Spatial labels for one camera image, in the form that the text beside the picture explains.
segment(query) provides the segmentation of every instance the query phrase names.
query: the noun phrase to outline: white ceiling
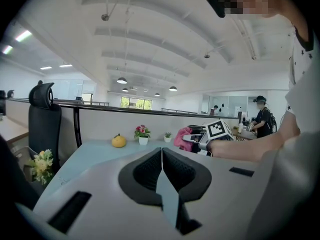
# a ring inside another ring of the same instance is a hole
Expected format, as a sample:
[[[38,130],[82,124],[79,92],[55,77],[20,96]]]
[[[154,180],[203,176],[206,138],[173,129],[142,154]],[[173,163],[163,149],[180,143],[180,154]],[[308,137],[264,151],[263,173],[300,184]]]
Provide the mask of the white ceiling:
[[[109,21],[101,19],[106,0],[34,0],[21,15],[61,57],[77,63],[94,81],[103,82],[102,73],[107,73],[111,85],[121,76],[128,80],[126,87],[168,90],[200,83],[193,79],[219,71],[225,75],[220,84],[227,89],[235,67],[245,67],[247,78],[259,78],[257,71],[267,69],[268,62],[273,71],[287,70],[283,65],[292,53],[294,29],[281,16],[219,18],[206,0],[108,0],[109,12],[115,3]],[[50,60],[35,51],[41,62]]]
[[[6,55],[1,53],[0,56],[3,59],[14,62],[24,69],[44,75],[76,72],[73,66],[59,67],[59,65],[67,63],[43,45],[34,35],[28,36],[21,42],[16,41],[15,38],[26,30],[28,29],[24,28],[17,20],[13,20],[9,24],[0,42],[0,50],[2,51],[7,45],[12,46],[13,49]],[[40,69],[49,66],[52,68],[46,70]]]

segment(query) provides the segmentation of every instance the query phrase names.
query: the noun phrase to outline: white flower pot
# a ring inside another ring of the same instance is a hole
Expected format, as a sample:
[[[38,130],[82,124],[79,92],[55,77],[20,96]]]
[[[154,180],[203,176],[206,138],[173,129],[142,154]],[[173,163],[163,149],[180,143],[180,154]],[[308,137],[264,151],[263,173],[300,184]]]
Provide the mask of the white flower pot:
[[[143,146],[147,145],[148,144],[148,139],[149,138],[139,137],[139,144],[143,145]]]
[[[169,143],[170,141],[171,141],[171,137],[170,138],[167,138],[167,137],[164,137],[164,141],[166,142],[166,143]]]

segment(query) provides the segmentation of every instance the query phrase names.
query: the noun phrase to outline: desk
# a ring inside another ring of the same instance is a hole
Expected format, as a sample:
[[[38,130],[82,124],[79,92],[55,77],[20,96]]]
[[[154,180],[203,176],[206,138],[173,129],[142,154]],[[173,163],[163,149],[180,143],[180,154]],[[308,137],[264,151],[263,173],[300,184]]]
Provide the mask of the desk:
[[[86,169],[106,161],[133,155],[135,153],[154,150],[155,148],[170,148],[173,151],[179,150],[175,147],[173,141],[165,143],[164,141],[151,140],[146,146],[139,145],[138,141],[128,141],[125,147],[116,148],[111,145],[111,141],[92,140],[83,143],[73,155],[65,162],[57,174],[48,184],[33,211],[37,213],[38,207],[59,189],[63,181],[70,181],[79,176]],[[156,192],[162,195],[163,212],[172,225],[176,225],[179,195],[174,189],[166,174],[162,170],[157,181]]]
[[[251,140],[255,140],[257,138],[256,135],[254,135],[252,132],[250,131],[246,131],[246,130],[242,130],[241,133],[238,133],[237,129],[231,129],[233,136],[236,137],[237,141],[251,141]]]
[[[12,144],[29,134],[29,129],[3,116],[0,121],[0,135],[8,144]]]

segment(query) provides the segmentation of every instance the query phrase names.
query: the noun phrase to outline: black backpack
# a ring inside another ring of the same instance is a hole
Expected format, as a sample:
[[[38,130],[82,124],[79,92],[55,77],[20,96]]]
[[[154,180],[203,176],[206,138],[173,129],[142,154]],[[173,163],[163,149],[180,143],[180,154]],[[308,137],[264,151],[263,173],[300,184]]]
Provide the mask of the black backpack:
[[[266,124],[267,124],[268,127],[269,127],[270,134],[274,134],[274,133],[278,130],[276,118],[275,118],[274,115],[271,113],[271,111],[270,111],[269,108],[265,108],[265,109],[262,111],[262,114],[264,114],[264,111],[265,111],[265,110],[268,110],[269,113],[270,113],[269,122],[266,122]]]

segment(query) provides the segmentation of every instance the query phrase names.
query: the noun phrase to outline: yellow pumpkin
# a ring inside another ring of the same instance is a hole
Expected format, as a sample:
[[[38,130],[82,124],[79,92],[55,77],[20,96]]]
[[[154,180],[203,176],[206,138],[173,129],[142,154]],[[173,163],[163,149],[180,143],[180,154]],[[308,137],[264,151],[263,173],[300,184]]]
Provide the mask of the yellow pumpkin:
[[[120,133],[115,136],[111,141],[112,146],[115,148],[122,148],[127,144],[126,138],[121,136]]]

